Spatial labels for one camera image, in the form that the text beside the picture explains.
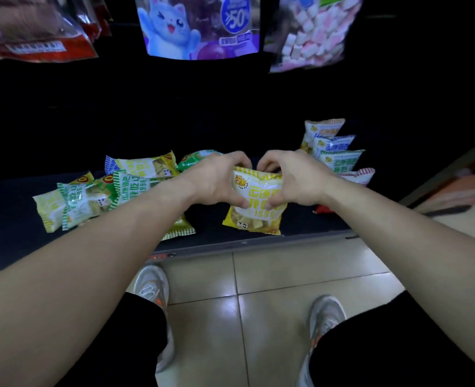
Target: person's left arm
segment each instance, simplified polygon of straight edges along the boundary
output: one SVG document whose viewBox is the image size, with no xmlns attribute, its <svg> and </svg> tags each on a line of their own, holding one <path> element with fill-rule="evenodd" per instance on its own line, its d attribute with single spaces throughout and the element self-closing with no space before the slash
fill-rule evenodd
<svg viewBox="0 0 475 387">
<path fill-rule="evenodd" d="M 191 204 L 247 207 L 231 186 L 238 163 L 251 168 L 243 152 L 210 155 L 0 272 L 0 386 L 54 385 Z"/>
</svg>

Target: forearm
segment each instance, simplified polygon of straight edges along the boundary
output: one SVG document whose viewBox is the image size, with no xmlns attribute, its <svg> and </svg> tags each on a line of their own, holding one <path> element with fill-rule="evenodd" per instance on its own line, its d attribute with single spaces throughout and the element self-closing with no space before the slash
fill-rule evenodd
<svg viewBox="0 0 475 387">
<path fill-rule="evenodd" d="M 475 361 L 475 238 L 339 178 L 328 193 L 329 207 Z"/>
<path fill-rule="evenodd" d="M 52 385 L 66 373 L 189 207 L 182 182 L 163 182 L 0 273 L 0 385 Z"/>
</svg>

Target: hand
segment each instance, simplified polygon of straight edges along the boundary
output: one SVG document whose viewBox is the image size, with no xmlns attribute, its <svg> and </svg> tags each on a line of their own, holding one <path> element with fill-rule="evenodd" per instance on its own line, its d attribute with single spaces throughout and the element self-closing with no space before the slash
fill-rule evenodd
<svg viewBox="0 0 475 387">
<path fill-rule="evenodd" d="M 248 201 L 232 188 L 232 171 L 237 165 L 252 168 L 248 156 L 239 150 L 226 155 L 213 153 L 176 178 L 188 181 L 194 186 L 194 204 L 213 205 L 228 202 L 234 206 L 248 208 Z"/>
<path fill-rule="evenodd" d="M 320 163 L 302 149 L 269 150 L 257 164 L 258 171 L 282 171 L 282 190 L 267 202 L 267 209 L 297 202 L 300 205 L 327 204 L 325 188 L 339 179 L 324 163 Z"/>
</svg>

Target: person's left hand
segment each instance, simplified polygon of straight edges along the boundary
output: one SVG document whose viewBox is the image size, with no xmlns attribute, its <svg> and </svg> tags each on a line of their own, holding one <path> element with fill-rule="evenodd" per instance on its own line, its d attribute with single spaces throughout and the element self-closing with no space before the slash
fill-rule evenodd
<svg viewBox="0 0 475 387">
<path fill-rule="evenodd" d="M 228 202 L 233 206 L 248 208 L 247 199 L 232 188 L 232 171 L 237 165 L 252 168 L 252 162 L 242 151 L 236 150 L 226 155 L 213 153 L 176 178 L 188 181 L 195 187 L 194 204 Z"/>
</svg>

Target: pant leg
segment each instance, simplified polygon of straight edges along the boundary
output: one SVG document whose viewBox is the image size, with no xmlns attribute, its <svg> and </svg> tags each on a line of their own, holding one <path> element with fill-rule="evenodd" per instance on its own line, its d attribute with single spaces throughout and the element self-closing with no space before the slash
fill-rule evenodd
<svg viewBox="0 0 475 387">
<path fill-rule="evenodd" d="M 475 385 L 475 363 L 406 291 L 320 338 L 309 373 L 316 387 L 333 381 Z"/>
<path fill-rule="evenodd" d="M 166 344 L 162 309 L 125 293 L 98 336 L 57 386 L 157 386 L 157 357 Z"/>
</svg>

